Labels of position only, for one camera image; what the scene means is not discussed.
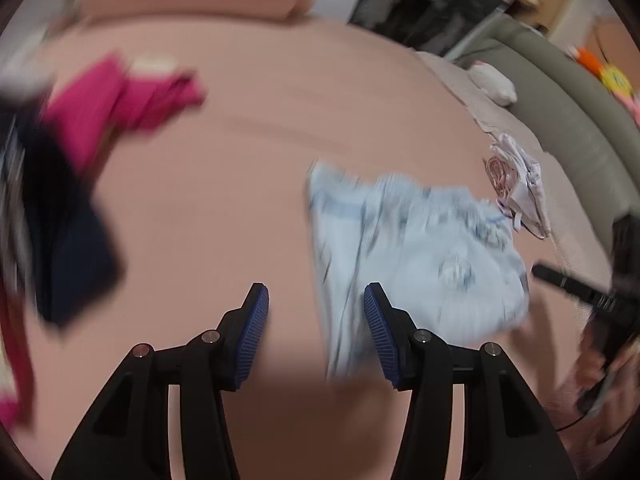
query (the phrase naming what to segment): pink bed sheet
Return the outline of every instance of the pink bed sheet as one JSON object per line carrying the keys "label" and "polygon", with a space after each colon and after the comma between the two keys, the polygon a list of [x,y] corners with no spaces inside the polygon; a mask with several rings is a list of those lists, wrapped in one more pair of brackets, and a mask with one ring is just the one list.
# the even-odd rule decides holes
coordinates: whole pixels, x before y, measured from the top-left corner
{"label": "pink bed sheet", "polygon": [[[254,281],[271,312],[254,369],[225,394],[243,480],[387,480],[409,395],[375,370],[327,384],[304,183],[316,158],[375,178],[403,171],[425,186],[468,186],[492,198],[490,140],[403,47],[315,18],[293,25],[225,18],[146,18],[78,29],[42,60],[58,88],[119,49],[195,68],[209,96],[158,135],[121,140],[95,190],[127,264],[117,290],[64,333],[28,315],[36,376],[34,425],[15,433],[46,478],[76,425],[138,342],[187,342],[239,306]],[[527,264],[554,262],[551,243],[515,234]],[[531,284],[529,320],[495,337],[530,386],[548,396],[577,345],[571,303]],[[180,465],[177,393],[171,457]],[[448,478],[457,478],[463,397],[454,393]]]}

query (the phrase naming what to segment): person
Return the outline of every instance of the person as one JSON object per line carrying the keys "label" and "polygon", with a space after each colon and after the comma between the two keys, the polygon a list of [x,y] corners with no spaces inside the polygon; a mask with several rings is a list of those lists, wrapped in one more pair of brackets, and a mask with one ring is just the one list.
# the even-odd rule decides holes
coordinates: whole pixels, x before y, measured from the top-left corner
{"label": "person", "polygon": [[636,341],[627,344],[609,370],[616,377],[596,415],[580,418],[575,401],[581,390],[597,384],[603,377],[605,358],[593,348],[593,323],[587,323],[580,341],[574,370],[556,390],[545,408],[571,458],[578,478],[584,478],[615,447],[640,405],[640,353]]}

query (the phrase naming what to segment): bed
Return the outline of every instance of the bed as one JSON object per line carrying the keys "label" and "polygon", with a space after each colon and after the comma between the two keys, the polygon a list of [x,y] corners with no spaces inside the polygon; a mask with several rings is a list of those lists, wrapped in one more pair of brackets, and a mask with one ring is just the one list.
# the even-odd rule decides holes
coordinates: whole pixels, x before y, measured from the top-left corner
{"label": "bed", "polygon": [[[388,479],[409,394],[395,393],[378,369],[325,379],[306,172],[321,158],[367,179],[401,171],[493,199],[482,160],[490,138],[414,52],[322,18],[113,19],[71,28],[38,58],[58,91],[113,51],[174,58],[197,72],[208,96],[153,136],[122,139],[97,180],[95,203],[126,263],[117,288],[63,332],[27,309],[36,399],[33,425],[13,435],[20,450],[48,478],[136,343],[183,344],[263,282],[271,312],[254,368],[242,390],[224,396],[241,477]],[[571,214],[586,218],[581,208]],[[559,263],[550,238],[520,231],[514,244],[527,267]],[[492,339],[544,400],[573,365],[578,332],[572,302],[531,281],[526,322]],[[172,390],[179,480],[177,407]],[[449,479],[460,474],[462,407],[456,388]]]}

